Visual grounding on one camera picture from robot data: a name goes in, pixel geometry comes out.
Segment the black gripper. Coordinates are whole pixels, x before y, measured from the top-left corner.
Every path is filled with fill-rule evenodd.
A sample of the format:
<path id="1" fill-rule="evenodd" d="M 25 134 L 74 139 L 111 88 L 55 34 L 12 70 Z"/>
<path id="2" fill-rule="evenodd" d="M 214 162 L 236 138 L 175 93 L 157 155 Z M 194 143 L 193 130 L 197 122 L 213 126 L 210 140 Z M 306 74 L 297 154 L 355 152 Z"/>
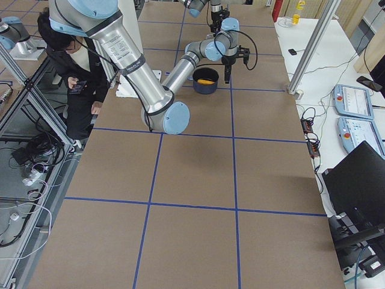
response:
<path id="1" fill-rule="evenodd" d="M 230 16 L 229 10 L 220 10 L 217 12 L 211 12 L 210 31 L 211 33 L 218 34 L 221 31 L 222 21 Z"/>
<path id="2" fill-rule="evenodd" d="M 235 56 L 235 55 L 231 55 L 231 56 L 224 55 L 221 58 L 222 64 L 225 65 L 225 67 L 224 67 L 224 82 L 225 82 L 225 84 L 228 84 L 230 82 L 230 77 L 231 77 L 231 73 L 232 73 L 232 65 L 234 65 L 236 63 L 236 59 L 237 59 L 237 56 Z"/>

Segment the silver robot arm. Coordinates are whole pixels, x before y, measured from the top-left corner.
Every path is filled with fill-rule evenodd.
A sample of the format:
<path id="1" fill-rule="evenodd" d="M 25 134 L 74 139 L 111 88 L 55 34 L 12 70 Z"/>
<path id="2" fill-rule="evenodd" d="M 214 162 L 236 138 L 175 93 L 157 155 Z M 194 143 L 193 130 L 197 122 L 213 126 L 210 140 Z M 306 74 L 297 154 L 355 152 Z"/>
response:
<path id="1" fill-rule="evenodd" d="M 190 43 L 169 76 L 160 82 L 123 26 L 117 1 L 49 1 L 49 9 L 54 30 L 101 44 L 137 93 L 143 107 L 142 120 L 150 131 L 182 133 L 189 124 L 190 112 L 186 104 L 175 100 L 176 92 L 202 59 L 218 61 L 238 48 L 239 22 L 228 17 L 216 37 Z"/>
<path id="2" fill-rule="evenodd" d="M 223 7 L 221 1 L 179 0 L 179 2 L 188 9 L 189 14 L 194 18 L 197 18 L 207 7 L 206 22 L 214 36 L 220 32 L 222 21 L 230 16 L 230 11 Z"/>

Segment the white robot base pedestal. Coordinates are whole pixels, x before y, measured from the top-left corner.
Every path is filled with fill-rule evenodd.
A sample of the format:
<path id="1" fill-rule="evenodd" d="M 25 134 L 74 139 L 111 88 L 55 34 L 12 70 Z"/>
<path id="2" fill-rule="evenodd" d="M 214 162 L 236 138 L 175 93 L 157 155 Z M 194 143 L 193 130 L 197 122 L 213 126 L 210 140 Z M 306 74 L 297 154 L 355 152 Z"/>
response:
<path id="1" fill-rule="evenodd" d="M 121 81 L 117 96 L 141 96 L 147 102 L 155 103 L 162 98 L 164 89 L 144 58 L 134 1 L 119 1 L 118 7 L 122 18 L 116 23 L 119 35 L 114 45 L 118 49 L 116 62 L 122 75 L 129 80 Z"/>

